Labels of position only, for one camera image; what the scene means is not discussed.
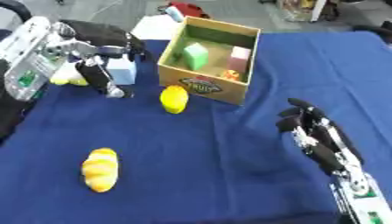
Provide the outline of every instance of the box label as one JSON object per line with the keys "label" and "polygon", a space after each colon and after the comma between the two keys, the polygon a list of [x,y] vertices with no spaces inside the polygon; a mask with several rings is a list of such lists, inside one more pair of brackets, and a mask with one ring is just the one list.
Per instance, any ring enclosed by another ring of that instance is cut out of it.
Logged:
{"label": "box label", "polygon": [[216,92],[221,92],[222,88],[206,77],[198,76],[196,78],[183,78],[179,81],[189,87],[193,92],[206,95]]}

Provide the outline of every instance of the robotic hand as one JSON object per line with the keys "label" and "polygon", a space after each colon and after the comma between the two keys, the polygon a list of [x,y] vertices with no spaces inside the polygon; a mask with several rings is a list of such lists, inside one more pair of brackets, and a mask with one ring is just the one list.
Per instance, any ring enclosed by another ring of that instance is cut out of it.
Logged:
{"label": "robotic hand", "polygon": [[128,88],[118,87],[105,68],[110,59],[124,55],[132,63],[138,54],[141,61],[151,59],[144,42],[116,26],[75,20],[60,20],[53,25],[59,36],[52,36],[45,49],[51,55],[72,55],[79,59],[76,70],[93,88],[107,97],[131,97]]}
{"label": "robotic hand", "polygon": [[294,108],[279,115],[281,132],[290,132],[304,154],[331,177],[330,187],[341,223],[392,223],[392,212],[363,158],[344,132],[324,112],[306,101],[289,99]]}

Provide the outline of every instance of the open box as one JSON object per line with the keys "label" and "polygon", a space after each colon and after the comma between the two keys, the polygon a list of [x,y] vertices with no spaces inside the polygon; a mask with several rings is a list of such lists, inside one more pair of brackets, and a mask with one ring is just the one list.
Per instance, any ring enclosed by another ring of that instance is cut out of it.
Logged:
{"label": "open box", "polygon": [[[186,17],[158,62],[159,83],[180,85],[189,93],[241,105],[252,78],[260,29],[237,24]],[[200,43],[208,50],[208,62],[201,69],[188,69],[184,49]],[[228,70],[228,59],[234,46],[251,50],[247,72],[240,80],[227,80],[220,74]]]}

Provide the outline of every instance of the navy blue cloth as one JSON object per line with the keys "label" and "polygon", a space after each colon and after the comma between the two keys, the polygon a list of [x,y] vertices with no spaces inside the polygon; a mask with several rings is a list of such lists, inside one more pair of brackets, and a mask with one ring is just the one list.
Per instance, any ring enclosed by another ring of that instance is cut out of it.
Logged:
{"label": "navy blue cloth", "polygon": [[[50,86],[0,150],[0,223],[333,223],[328,177],[275,127],[288,97],[336,121],[392,200],[392,52],[374,34],[262,35],[242,107],[192,95],[167,114],[157,66],[137,65],[134,99]],[[80,169],[101,147],[120,178],[96,193]]]}

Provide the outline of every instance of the orange object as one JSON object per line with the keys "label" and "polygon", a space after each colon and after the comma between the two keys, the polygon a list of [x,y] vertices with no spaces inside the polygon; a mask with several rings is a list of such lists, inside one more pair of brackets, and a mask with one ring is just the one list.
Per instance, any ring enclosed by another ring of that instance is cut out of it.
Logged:
{"label": "orange object", "polygon": [[220,77],[225,78],[230,81],[239,81],[240,80],[240,74],[237,73],[234,70],[226,70],[223,72]]}

